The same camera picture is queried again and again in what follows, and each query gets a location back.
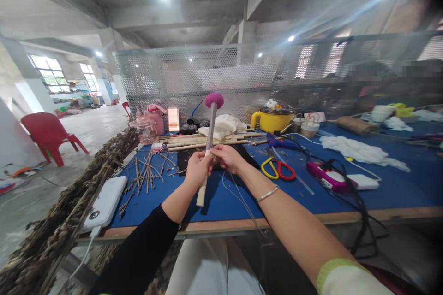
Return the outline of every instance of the blue work surface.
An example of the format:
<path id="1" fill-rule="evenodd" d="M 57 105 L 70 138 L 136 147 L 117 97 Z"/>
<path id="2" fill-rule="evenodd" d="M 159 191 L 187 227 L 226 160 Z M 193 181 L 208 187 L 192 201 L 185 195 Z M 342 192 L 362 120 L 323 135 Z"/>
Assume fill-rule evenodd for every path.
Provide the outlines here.
<path id="1" fill-rule="evenodd" d="M 437 133 L 442 131 L 442 127 L 436 124 L 419 122 L 411 125 L 414 132 L 395 132 L 392 130 L 382 130 L 389 135 L 407 137 L 412 135 L 424 135 L 427 133 Z M 368 210 L 390 209 L 390 208 L 405 208 L 405 207 L 435 207 L 443 206 L 443 185 L 442 175 L 443 168 L 441 160 L 436 156 L 436 149 L 429 149 L 426 147 L 407 145 L 401 142 L 395 142 L 387 137 L 360 137 L 347 130 L 338 128 L 335 124 L 322 125 L 322 130 L 327 131 L 337 136 L 345 136 L 350 139 L 361 141 L 368 145 L 378 146 L 383 151 L 387 152 L 390 157 L 405 162 L 411 169 L 410 173 L 401 171 L 391 166 L 369 165 L 365 163 L 358 163 L 360 166 L 377 174 L 382 178 L 380 187 L 376 190 L 360 191 L 361 196 L 365 200 Z M 301 136 L 293 135 L 293 138 L 305 148 L 311 150 L 312 155 L 318 156 L 322 159 L 337 159 L 342 161 L 348 174 L 367 174 L 354 165 L 345 161 L 343 156 L 333 150 L 323 149 L 321 145 L 313 144 Z M 319 142 L 319 137 L 313 138 L 313 141 Z M 248 153 L 261 165 L 267 158 L 266 149 L 267 144 L 258 146 L 244 145 Z M 150 146 L 145 146 L 137 153 L 137 158 L 143 160 L 143 155 L 148 156 Z M 287 149 L 277 148 L 277 151 L 284 151 L 286 155 L 281 154 L 283 159 L 292 168 L 295 169 L 297 177 L 302 178 L 314 191 L 315 195 L 311 195 L 299 180 L 294 182 L 285 182 L 277 180 L 281 190 L 284 190 L 291 197 L 296 199 L 312 213 L 338 213 L 352 211 L 350 207 L 339 201 L 337 198 L 329 195 L 316 180 L 314 180 L 305 169 L 305 157 L 301 152 L 291 151 Z M 177 163 L 177 154 L 171 153 L 169 158 Z M 151 164 L 160 171 L 164 159 L 156 154 L 153 156 Z M 149 188 L 149 193 L 146 193 L 146 186 L 139 196 L 137 190 L 135 195 L 131 198 L 126 213 L 120 221 L 118 209 L 111 222 L 110 227 L 125 227 L 139 225 L 149 213 L 161 204 L 184 180 L 184 177 L 179 175 L 169 176 L 177 170 L 171 170 L 166 173 L 166 169 L 172 167 L 169 161 L 166 161 L 163 178 L 156 178 L 154 180 L 155 189 Z M 128 176 L 131 180 L 135 177 L 135 165 L 129 164 L 121 175 Z M 191 202 L 188 213 L 185 217 L 185 222 L 196 221 L 218 221 L 218 220 L 237 220 L 249 219 L 249 214 L 242 205 L 242 203 L 235 198 L 222 185 L 222 171 L 212 173 L 208 178 L 208 185 L 206 189 L 206 197 L 203 208 L 196 206 L 196 197 Z M 243 182 L 237 176 L 234 176 L 236 183 L 239 185 L 239 190 L 249 208 L 251 209 L 255 218 L 263 218 L 263 213 L 259 209 L 257 203 L 246 189 Z M 239 195 L 231 175 L 226 172 L 225 185 L 232 190 L 236 195 Z M 118 207 L 123 205 L 130 192 L 123 195 L 120 199 Z"/>

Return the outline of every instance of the red scissors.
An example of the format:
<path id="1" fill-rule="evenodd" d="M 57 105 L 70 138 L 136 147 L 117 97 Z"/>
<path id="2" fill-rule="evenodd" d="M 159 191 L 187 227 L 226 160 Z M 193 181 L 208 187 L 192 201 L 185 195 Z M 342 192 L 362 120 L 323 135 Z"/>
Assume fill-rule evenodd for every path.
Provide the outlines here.
<path id="1" fill-rule="evenodd" d="M 273 179 L 273 180 L 278 180 L 280 177 L 281 177 L 283 180 L 287 180 L 287 181 L 292 181 L 292 180 L 294 180 L 295 177 L 296 177 L 295 171 L 294 171 L 294 170 L 293 170 L 288 164 L 284 164 L 284 163 L 282 163 L 280 160 L 278 160 L 277 158 L 275 158 L 275 155 L 274 155 L 274 153 L 271 151 L 271 149 L 266 149 L 266 151 L 268 152 L 269 158 L 268 158 L 264 163 L 262 163 L 262 171 L 263 171 L 263 173 L 264 173 L 267 177 L 269 177 L 270 179 Z M 275 167 L 274 167 L 274 165 L 272 164 L 273 162 L 276 162 L 276 163 L 278 164 L 277 170 L 275 170 Z M 264 169 L 264 167 L 265 167 L 267 164 L 270 164 L 270 165 L 271 165 L 271 168 L 274 170 L 275 175 L 271 175 L 271 174 L 269 174 L 269 173 Z M 290 170 L 291 173 L 292 173 L 292 175 L 289 176 L 289 177 L 284 176 L 284 175 L 281 173 L 281 167 L 282 167 L 282 166 L 283 166 L 283 167 L 286 167 L 288 170 Z"/>

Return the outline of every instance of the perforated metal screen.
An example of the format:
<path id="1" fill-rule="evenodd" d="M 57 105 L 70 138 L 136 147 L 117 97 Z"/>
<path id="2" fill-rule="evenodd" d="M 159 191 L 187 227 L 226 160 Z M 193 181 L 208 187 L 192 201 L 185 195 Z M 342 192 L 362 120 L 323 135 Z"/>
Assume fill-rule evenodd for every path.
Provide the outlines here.
<path id="1" fill-rule="evenodd" d="M 325 110 L 329 117 L 354 112 L 356 99 L 374 93 L 370 88 L 364 92 L 365 86 L 378 85 L 379 89 L 380 81 L 393 73 L 407 77 L 405 66 L 411 66 L 407 60 L 424 59 L 426 46 L 426 53 L 435 55 L 442 44 L 429 41 L 440 35 L 443 33 L 173 47 L 122 51 L 114 57 L 133 113 L 152 103 L 177 106 L 184 123 L 216 91 L 225 99 L 219 113 L 249 123 L 269 98 L 289 109 Z M 196 121 L 208 117 L 204 104 L 194 115 Z"/>

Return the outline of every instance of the green sleeve cuff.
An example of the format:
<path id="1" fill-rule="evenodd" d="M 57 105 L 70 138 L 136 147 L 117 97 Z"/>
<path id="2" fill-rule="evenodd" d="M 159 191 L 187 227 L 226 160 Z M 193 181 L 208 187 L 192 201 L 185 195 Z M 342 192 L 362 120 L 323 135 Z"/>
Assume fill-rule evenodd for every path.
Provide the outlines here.
<path id="1" fill-rule="evenodd" d="M 321 295 L 323 291 L 323 286 L 326 282 L 326 279 L 328 278 L 329 274 L 336 268 L 340 266 L 354 266 L 358 267 L 361 270 L 364 270 L 365 272 L 371 274 L 367 269 L 365 269 L 362 265 L 360 265 L 358 262 L 354 260 L 349 260 L 345 258 L 334 258 L 322 266 L 320 269 L 320 272 L 318 273 L 317 277 L 317 292 Z"/>

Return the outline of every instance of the black sleeve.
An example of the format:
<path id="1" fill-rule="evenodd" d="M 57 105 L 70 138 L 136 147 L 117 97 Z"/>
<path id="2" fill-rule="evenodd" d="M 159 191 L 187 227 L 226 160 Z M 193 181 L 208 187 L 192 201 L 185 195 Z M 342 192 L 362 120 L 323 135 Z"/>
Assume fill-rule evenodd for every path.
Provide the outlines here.
<path id="1" fill-rule="evenodd" d="M 123 242 L 89 294 L 143 294 L 178 229 L 179 224 L 169 219 L 159 205 Z"/>

